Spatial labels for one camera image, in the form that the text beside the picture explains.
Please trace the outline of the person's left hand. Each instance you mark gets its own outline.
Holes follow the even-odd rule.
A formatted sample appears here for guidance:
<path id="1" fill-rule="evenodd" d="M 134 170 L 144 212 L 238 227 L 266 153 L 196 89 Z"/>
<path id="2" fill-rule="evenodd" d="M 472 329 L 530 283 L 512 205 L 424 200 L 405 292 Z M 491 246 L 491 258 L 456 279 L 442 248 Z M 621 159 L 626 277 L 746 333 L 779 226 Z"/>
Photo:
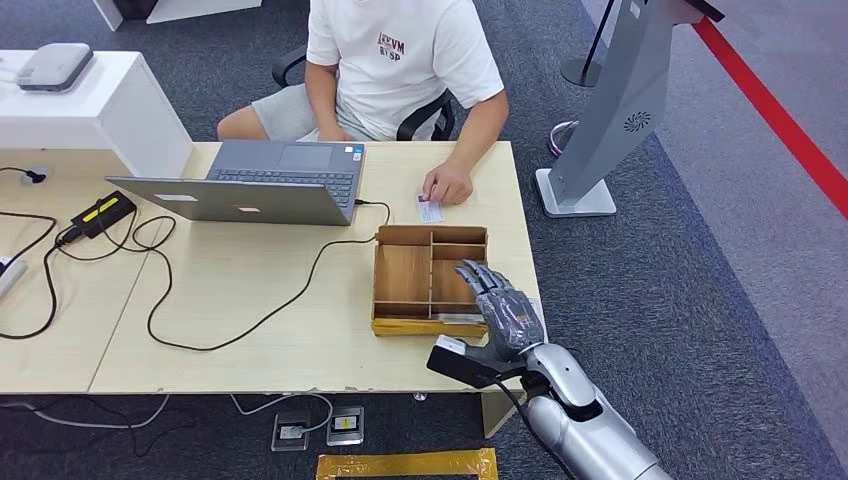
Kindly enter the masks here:
<path id="1" fill-rule="evenodd" d="M 463 203 L 473 192 L 471 171 L 461 162 L 442 162 L 425 176 L 422 198 L 442 205 Z"/>

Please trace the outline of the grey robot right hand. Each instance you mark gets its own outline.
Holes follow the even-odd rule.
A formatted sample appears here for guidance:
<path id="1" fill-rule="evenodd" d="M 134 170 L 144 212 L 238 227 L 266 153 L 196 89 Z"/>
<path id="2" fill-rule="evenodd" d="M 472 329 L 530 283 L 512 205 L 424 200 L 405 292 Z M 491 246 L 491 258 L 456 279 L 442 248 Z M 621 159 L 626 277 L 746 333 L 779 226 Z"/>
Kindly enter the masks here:
<path id="1" fill-rule="evenodd" d="M 509 362 L 545 341 L 543 322 L 528 296 L 503 274 L 471 259 L 454 270 L 467 283 L 487 325 L 484 358 Z"/>

